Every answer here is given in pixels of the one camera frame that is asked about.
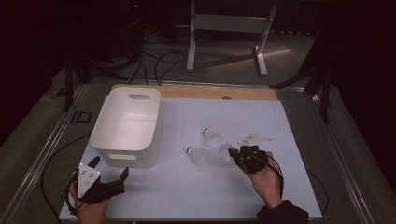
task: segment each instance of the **black cable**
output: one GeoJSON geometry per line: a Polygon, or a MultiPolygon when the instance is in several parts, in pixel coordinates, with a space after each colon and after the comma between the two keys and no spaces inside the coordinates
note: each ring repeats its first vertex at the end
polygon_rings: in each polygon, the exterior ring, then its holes
{"type": "Polygon", "coordinates": [[[308,171],[308,170],[306,170],[306,171],[307,171],[310,175],[312,175],[312,176],[319,182],[319,184],[322,186],[322,188],[323,188],[323,190],[324,190],[324,193],[325,193],[325,196],[326,196],[326,204],[325,204],[323,210],[320,211],[321,214],[324,216],[324,214],[325,214],[326,211],[327,211],[327,208],[329,207],[329,194],[327,193],[327,190],[326,190],[326,188],[324,187],[324,184],[320,181],[320,179],[319,179],[317,176],[315,176],[314,174],[312,174],[312,172],[310,172],[310,171],[308,171]]]}
{"type": "Polygon", "coordinates": [[[114,72],[118,73],[118,72],[121,72],[123,70],[126,70],[129,67],[134,66],[134,64],[136,63],[137,60],[138,60],[138,57],[136,57],[136,58],[132,58],[131,57],[131,58],[128,59],[128,62],[126,62],[126,63],[121,63],[121,64],[117,64],[117,65],[114,65],[114,66],[109,66],[108,68],[113,70],[114,72]]]}
{"type": "Polygon", "coordinates": [[[64,189],[64,200],[67,204],[67,207],[69,207],[70,215],[76,216],[77,215],[77,210],[84,205],[82,203],[79,207],[75,208],[71,203],[69,199],[69,189],[72,186],[72,184],[78,179],[78,173],[74,173],[74,175],[69,179],[67,182],[66,188],[64,189]]]}
{"type": "Polygon", "coordinates": [[[131,76],[131,79],[129,80],[128,84],[132,83],[132,80],[134,80],[134,77],[136,76],[137,72],[140,70],[140,67],[142,66],[142,53],[139,54],[139,58],[137,59],[139,61],[139,66],[136,68],[136,70],[134,71],[134,74],[131,76]]]}
{"type": "Polygon", "coordinates": [[[143,67],[143,78],[146,80],[146,84],[149,84],[148,69],[143,63],[142,63],[142,67],[143,67]]]}
{"type": "Polygon", "coordinates": [[[55,215],[55,218],[56,218],[56,220],[57,220],[57,222],[58,222],[59,224],[62,224],[62,221],[59,219],[58,212],[57,212],[56,209],[53,207],[53,205],[50,203],[50,199],[48,198],[47,193],[46,193],[45,188],[44,188],[44,176],[45,176],[45,173],[46,173],[46,171],[47,171],[47,168],[48,168],[50,162],[52,161],[52,159],[53,159],[59,152],[61,152],[61,151],[62,151],[63,149],[65,149],[65,148],[71,146],[72,144],[76,143],[77,141],[79,141],[79,140],[81,140],[81,139],[84,139],[84,138],[86,138],[86,137],[88,137],[88,136],[90,136],[90,135],[91,135],[90,133],[85,134],[85,135],[83,135],[83,136],[81,136],[81,137],[79,137],[79,138],[77,138],[77,139],[75,139],[75,140],[73,140],[73,141],[67,143],[66,145],[60,147],[57,151],[55,151],[55,152],[49,157],[49,160],[47,161],[46,165],[44,166],[43,172],[41,173],[41,178],[40,178],[41,193],[43,194],[43,197],[44,197],[44,199],[45,199],[47,205],[49,206],[49,208],[50,208],[52,214],[55,215]]]}
{"type": "Polygon", "coordinates": [[[161,39],[160,40],[152,40],[151,38],[156,36],[156,35],[161,35],[161,33],[154,33],[154,34],[150,35],[149,38],[148,38],[148,42],[159,44],[159,43],[164,43],[166,41],[171,40],[171,38],[168,37],[168,36],[162,36],[162,38],[163,38],[162,40],[161,39]]]}
{"type": "Polygon", "coordinates": [[[271,158],[271,160],[274,161],[274,163],[276,164],[276,166],[277,166],[277,168],[279,169],[279,171],[278,171],[274,166],[272,166],[271,164],[263,162],[263,161],[262,161],[260,158],[258,158],[257,156],[255,156],[255,155],[253,155],[253,154],[249,154],[249,156],[250,156],[250,157],[253,157],[253,158],[256,159],[256,160],[258,160],[258,161],[261,162],[264,166],[268,166],[271,170],[273,170],[273,171],[276,173],[277,177],[279,178],[280,197],[282,197],[282,196],[283,196],[283,188],[284,188],[284,186],[285,186],[285,178],[283,178],[282,170],[280,169],[280,166],[279,166],[279,164],[277,163],[277,161],[276,161],[273,157],[266,155],[267,157],[271,158]]]}
{"type": "Polygon", "coordinates": [[[172,50],[172,49],[151,49],[151,50],[168,50],[168,52],[166,52],[165,54],[163,54],[160,57],[156,57],[156,56],[154,56],[154,55],[152,55],[152,54],[150,54],[150,53],[148,53],[148,52],[143,50],[143,53],[147,54],[148,56],[150,56],[150,57],[152,57],[154,59],[157,59],[157,62],[155,63],[155,66],[154,66],[154,76],[155,76],[155,79],[157,80],[157,84],[159,86],[161,86],[162,85],[163,76],[165,76],[166,73],[171,71],[176,66],[176,64],[184,62],[186,60],[186,55],[184,53],[182,53],[182,52],[178,52],[178,51],[175,51],[175,50],[172,50]],[[170,55],[170,54],[175,54],[176,55],[177,59],[174,62],[166,61],[166,60],[163,59],[165,56],[170,55]],[[157,68],[158,68],[158,64],[159,63],[170,63],[170,64],[172,64],[172,66],[170,68],[168,68],[166,71],[164,71],[160,76],[158,76],[157,68]]]}

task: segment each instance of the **metal stand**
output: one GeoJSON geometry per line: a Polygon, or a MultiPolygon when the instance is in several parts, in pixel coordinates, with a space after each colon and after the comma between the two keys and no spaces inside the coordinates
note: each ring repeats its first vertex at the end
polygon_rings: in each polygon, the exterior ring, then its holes
{"type": "Polygon", "coordinates": [[[297,76],[291,77],[281,83],[270,85],[272,89],[284,89],[290,84],[301,80],[305,77],[311,77],[304,88],[306,95],[314,96],[322,86],[322,96],[320,100],[320,115],[326,123],[329,123],[328,108],[330,98],[330,86],[332,83],[332,72],[330,68],[316,66],[307,71],[300,72],[297,76]]]}
{"type": "Polygon", "coordinates": [[[270,32],[271,24],[276,12],[276,5],[272,5],[268,18],[235,17],[223,15],[195,14],[195,0],[191,0],[191,29],[190,47],[187,59],[187,71],[194,70],[195,60],[195,29],[235,31],[262,34],[262,41],[255,48],[257,63],[261,76],[267,76],[264,57],[262,51],[270,32]]]}
{"type": "Polygon", "coordinates": [[[127,80],[128,77],[122,77],[117,73],[109,70],[108,68],[102,66],[98,62],[94,61],[90,57],[85,54],[76,52],[75,50],[66,51],[65,60],[64,60],[64,74],[65,74],[65,104],[64,111],[67,111],[70,108],[70,105],[73,104],[73,71],[76,72],[76,75],[80,82],[89,83],[91,81],[91,74],[88,70],[87,64],[90,66],[100,70],[104,74],[109,77],[112,77],[116,80],[127,80]]]}

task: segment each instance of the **person's left hand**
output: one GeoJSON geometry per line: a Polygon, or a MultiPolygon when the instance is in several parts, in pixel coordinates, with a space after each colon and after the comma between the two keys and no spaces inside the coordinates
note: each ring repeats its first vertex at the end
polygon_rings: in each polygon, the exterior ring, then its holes
{"type": "Polygon", "coordinates": [[[106,210],[110,199],[99,203],[86,204],[78,200],[77,184],[74,182],[69,189],[69,193],[75,200],[75,208],[78,209],[76,216],[80,224],[101,224],[105,220],[106,210]]]}

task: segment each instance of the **metal rail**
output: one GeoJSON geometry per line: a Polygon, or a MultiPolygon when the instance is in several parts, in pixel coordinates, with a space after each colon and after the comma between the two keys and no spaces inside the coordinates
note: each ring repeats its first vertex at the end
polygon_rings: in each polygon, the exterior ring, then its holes
{"type": "Polygon", "coordinates": [[[14,223],[18,214],[20,213],[21,209],[23,208],[24,204],[26,203],[30,193],[32,192],[33,188],[35,187],[35,183],[37,182],[38,178],[41,176],[41,173],[44,169],[45,164],[49,160],[50,156],[52,155],[54,149],[58,145],[59,140],[61,139],[64,130],[68,124],[68,121],[71,118],[72,111],[74,110],[81,94],[84,92],[85,87],[88,84],[79,84],[78,88],[76,89],[75,93],[75,101],[70,106],[70,109],[67,112],[64,112],[59,119],[58,123],[56,124],[54,130],[52,131],[49,139],[47,140],[46,145],[43,146],[41,149],[40,154],[35,159],[33,165],[27,171],[25,177],[23,178],[20,186],[18,187],[14,197],[12,198],[11,202],[9,203],[7,209],[5,210],[4,214],[0,218],[0,223],[8,224],[14,223]]]}
{"type": "Polygon", "coordinates": [[[373,216],[367,207],[366,202],[363,199],[361,194],[361,189],[359,188],[353,174],[351,173],[347,161],[345,160],[341,148],[338,146],[337,141],[332,133],[332,130],[329,124],[324,123],[322,116],[319,113],[320,103],[318,101],[318,97],[313,97],[312,101],[310,101],[313,110],[315,111],[318,119],[322,121],[322,127],[324,132],[327,135],[327,139],[330,143],[331,153],[335,159],[335,164],[340,172],[341,177],[344,180],[344,184],[346,186],[346,190],[348,191],[349,197],[355,206],[356,212],[358,214],[359,219],[362,224],[375,224],[373,216]]]}

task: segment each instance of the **wrist mount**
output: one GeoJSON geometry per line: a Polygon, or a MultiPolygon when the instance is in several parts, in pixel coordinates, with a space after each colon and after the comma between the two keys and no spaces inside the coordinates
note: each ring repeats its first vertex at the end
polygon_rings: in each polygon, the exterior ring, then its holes
{"type": "Polygon", "coordinates": [[[86,204],[99,203],[105,199],[125,192],[124,181],[129,175],[129,168],[125,168],[125,170],[120,175],[119,180],[104,184],[100,182],[100,172],[93,169],[99,163],[99,161],[100,157],[97,156],[90,163],[88,163],[88,165],[81,163],[76,169],[75,174],[67,183],[67,187],[64,190],[64,195],[66,195],[65,201],[72,215],[76,214],[79,207],[75,208],[70,203],[69,197],[67,195],[69,193],[70,186],[75,181],[77,181],[77,199],[86,204]]]}

